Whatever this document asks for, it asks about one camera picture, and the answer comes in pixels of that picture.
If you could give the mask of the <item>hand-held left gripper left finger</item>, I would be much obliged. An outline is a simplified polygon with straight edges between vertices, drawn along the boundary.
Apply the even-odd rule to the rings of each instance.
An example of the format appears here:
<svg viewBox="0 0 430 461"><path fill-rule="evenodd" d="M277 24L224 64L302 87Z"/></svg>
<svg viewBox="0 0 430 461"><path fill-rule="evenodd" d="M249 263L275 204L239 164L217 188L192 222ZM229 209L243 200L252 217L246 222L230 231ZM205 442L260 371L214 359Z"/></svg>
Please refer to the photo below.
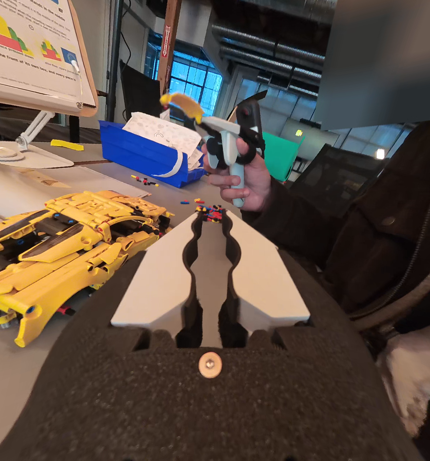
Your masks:
<svg viewBox="0 0 430 461"><path fill-rule="evenodd" d="M165 330L177 341L201 342L202 308L191 266L202 224L202 214L194 212L144 252L112 326Z"/></svg>

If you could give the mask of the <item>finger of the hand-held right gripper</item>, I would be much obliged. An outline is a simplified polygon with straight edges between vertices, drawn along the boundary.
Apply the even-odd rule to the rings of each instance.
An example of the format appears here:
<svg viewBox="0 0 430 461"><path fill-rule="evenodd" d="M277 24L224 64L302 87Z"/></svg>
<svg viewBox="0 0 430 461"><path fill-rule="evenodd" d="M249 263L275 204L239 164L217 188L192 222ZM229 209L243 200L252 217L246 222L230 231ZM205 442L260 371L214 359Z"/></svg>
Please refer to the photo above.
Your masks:
<svg viewBox="0 0 430 461"><path fill-rule="evenodd" d="M195 130L203 140L216 137L217 133L221 134L223 131L234 135L235 138L240 137L240 126L238 124L213 116L195 118Z"/></svg>

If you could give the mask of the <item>yellow curved panel piece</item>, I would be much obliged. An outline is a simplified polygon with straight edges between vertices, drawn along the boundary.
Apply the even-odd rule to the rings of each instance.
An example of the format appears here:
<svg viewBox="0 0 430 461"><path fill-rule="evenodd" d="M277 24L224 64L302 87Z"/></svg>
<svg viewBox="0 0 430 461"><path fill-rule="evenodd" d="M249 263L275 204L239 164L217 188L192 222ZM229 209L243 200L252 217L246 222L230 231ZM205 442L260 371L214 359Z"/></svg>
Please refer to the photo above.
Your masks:
<svg viewBox="0 0 430 461"><path fill-rule="evenodd" d="M180 108L188 118L194 119L197 124L202 123L202 118L205 113L204 110L199 103L185 94L164 94L160 97L160 104L163 107L175 105Z"/></svg>

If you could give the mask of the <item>pile of coloured brick pins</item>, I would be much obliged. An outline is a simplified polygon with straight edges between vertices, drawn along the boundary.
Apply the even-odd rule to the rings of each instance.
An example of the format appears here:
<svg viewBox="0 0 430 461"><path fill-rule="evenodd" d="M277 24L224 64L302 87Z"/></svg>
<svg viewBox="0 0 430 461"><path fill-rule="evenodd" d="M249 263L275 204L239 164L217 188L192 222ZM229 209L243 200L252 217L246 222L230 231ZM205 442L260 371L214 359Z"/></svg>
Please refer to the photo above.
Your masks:
<svg viewBox="0 0 430 461"><path fill-rule="evenodd" d="M208 199L196 195L195 198L182 198L179 200L178 212L181 220L187 218L202 217L203 222L221 223L223 218L223 207L218 204L211 204Z"/></svg>

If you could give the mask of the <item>person's right forearm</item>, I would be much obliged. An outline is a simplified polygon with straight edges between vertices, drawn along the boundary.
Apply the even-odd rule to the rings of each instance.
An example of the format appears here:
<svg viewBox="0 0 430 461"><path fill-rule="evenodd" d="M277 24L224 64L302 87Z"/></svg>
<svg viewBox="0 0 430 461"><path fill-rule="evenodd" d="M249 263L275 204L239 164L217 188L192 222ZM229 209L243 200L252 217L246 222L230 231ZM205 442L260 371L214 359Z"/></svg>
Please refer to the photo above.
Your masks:
<svg viewBox="0 0 430 461"><path fill-rule="evenodd" d="M319 211L270 178L263 203L242 210L242 219L272 243L306 259L324 273L355 271L371 246L371 231L354 209L344 218Z"/></svg>

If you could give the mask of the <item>grey desk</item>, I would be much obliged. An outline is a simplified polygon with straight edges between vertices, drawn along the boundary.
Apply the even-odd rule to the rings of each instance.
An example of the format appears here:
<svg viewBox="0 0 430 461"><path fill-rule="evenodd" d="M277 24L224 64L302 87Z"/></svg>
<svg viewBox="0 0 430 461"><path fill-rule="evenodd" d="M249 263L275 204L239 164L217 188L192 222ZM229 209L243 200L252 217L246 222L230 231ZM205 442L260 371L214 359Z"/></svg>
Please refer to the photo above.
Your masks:
<svg viewBox="0 0 430 461"><path fill-rule="evenodd" d="M204 200L210 206L220 204L240 216L235 207L220 197L220 189L211 175L182 189L160 183L159 187L154 187L150 201L174 213L172 223L178 225L195 210L195 205L182 205L181 201L193 202L195 198ZM225 245L221 224L203 223L202 235L198 240L198 258L191 267L203 309L202 347L221 347L218 313L226 297L230 268ZM27 348L19 348L14 343L14 328L0 327L0 442L22 411L49 350L66 326L77 320L89 299L86 293L79 293L72 303L68 303L76 309L76 314L67 316L56 313L39 338Z"/></svg>

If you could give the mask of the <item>person's right hand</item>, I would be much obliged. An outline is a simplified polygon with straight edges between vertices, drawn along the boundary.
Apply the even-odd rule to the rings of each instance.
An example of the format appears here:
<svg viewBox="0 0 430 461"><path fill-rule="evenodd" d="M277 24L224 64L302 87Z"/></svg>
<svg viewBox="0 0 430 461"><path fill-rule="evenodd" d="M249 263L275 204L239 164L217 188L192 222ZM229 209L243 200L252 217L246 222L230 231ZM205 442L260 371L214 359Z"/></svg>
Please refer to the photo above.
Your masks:
<svg viewBox="0 0 430 461"><path fill-rule="evenodd" d="M238 188L240 178L231 175L228 169L212 169L209 165L207 146L202 146L203 167L209 173L208 182L220 189L220 196L225 202L233 203L235 199L244 199L241 212L262 212L271 195L271 176L264 159L256 152L255 158L244 166L244 187Z"/></svg>

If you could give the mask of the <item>gridded window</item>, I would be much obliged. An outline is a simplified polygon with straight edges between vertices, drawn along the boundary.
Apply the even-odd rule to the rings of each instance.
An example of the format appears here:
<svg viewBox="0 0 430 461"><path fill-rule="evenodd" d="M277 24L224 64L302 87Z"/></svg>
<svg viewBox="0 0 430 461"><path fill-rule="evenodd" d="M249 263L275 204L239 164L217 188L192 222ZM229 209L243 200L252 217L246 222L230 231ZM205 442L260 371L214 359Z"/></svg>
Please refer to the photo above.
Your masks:
<svg viewBox="0 0 430 461"><path fill-rule="evenodd" d="M149 30L143 73L157 80L162 36ZM202 48L176 40L170 77L170 92L188 95L212 116L223 77Z"/></svg>

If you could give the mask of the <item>black monitor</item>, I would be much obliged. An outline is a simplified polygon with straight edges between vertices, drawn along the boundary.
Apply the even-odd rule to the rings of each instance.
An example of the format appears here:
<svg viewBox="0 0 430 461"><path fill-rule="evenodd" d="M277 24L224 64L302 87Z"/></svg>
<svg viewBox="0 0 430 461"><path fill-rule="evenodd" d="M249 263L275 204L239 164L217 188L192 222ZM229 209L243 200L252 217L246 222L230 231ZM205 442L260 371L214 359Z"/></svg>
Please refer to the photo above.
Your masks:
<svg viewBox="0 0 430 461"><path fill-rule="evenodd" d="M133 112L160 117L160 84L143 73L135 70L122 60L119 61L120 78L125 103L125 120Z"/></svg>

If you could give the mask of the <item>blue plastic bin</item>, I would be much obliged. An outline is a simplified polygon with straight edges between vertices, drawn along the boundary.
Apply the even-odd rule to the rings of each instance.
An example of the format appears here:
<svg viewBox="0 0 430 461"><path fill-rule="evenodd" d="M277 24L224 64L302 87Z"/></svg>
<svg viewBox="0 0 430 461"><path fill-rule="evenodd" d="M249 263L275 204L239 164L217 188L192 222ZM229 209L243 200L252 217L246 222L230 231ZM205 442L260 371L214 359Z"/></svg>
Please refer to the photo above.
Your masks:
<svg viewBox="0 0 430 461"><path fill-rule="evenodd" d="M175 147L133 134L123 124L100 121L103 158L176 188L207 175L202 167L189 170L188 156Z"/></svg>

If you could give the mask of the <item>yellow toy brick car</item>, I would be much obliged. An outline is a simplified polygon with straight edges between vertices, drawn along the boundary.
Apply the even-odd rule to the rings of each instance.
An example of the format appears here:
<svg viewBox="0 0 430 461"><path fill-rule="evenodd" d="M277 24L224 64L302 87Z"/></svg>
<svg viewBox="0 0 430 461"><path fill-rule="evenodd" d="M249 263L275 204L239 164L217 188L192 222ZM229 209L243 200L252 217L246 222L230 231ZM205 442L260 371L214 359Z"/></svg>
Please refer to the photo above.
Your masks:
<svg viewBox="0 0 430 461"><path fill-rule="evenodd" d="M83 290L98 290L171 229L173 213L105 190L51 199L0 221L0 326L17 322L17 346L39 337Z"/></svg>

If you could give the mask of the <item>open instruction booklet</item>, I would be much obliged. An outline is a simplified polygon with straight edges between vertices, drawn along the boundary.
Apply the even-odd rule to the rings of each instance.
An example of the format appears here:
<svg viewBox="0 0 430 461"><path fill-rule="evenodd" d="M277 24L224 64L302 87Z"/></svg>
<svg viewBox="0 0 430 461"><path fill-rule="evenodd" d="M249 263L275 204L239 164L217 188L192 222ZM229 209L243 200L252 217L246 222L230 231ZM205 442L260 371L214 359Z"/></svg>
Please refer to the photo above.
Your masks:
<svg viewBox="0 0 430 461"><path fill-rule="evenodd" d="M66 194L111 190L146 197L150 192L83 166L28 169L0 164L0 218L36 211Z"/></svg>

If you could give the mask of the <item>dark fleece-lined jacket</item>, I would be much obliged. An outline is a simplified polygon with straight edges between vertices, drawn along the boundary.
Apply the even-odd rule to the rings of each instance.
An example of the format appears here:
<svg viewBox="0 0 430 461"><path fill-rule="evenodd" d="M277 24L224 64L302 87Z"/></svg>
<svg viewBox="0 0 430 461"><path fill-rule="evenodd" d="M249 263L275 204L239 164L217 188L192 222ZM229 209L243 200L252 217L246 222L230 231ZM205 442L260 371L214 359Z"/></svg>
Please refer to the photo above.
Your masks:
<svg viewBox="0 0 430 461"><path fill-rule="evenodd" d="M350 206L325 262L326 287L374 352L430 324L430 121Z"/></svg>

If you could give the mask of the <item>black metal pole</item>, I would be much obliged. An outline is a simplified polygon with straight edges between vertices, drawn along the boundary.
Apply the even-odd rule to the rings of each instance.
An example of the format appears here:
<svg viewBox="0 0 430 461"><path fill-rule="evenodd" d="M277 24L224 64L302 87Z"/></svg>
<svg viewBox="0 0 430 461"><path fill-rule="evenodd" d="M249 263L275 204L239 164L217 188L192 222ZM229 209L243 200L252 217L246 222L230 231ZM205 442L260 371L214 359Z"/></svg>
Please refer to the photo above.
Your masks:
<svg viewBox="0 0 430 461"><path fill-rule="evenodd" d="M123 14L123 0L110 1L112 21L110 24L110 35L108 45L108 91L106 97L105 120L114 122L116 107L116 87L118 81L118 66L120 54L120 38Z"/></svg>

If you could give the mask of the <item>yellow tape strip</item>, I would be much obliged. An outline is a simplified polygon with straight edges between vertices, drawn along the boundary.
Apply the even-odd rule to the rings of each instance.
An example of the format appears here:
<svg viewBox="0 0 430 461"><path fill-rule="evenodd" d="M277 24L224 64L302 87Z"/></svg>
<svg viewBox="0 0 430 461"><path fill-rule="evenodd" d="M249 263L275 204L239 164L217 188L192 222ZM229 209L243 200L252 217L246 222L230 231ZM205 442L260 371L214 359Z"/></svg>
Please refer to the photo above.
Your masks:
<svg viewBox="0 0 430 461"><path fill-rule="evenodd" d="M67 148L69 150L74 150L74 151L84 151L85 149L85 147L79 143L63 141L59 139L52 139L50 142L50 145L53 147L63 147L63 148Z"/></svg>

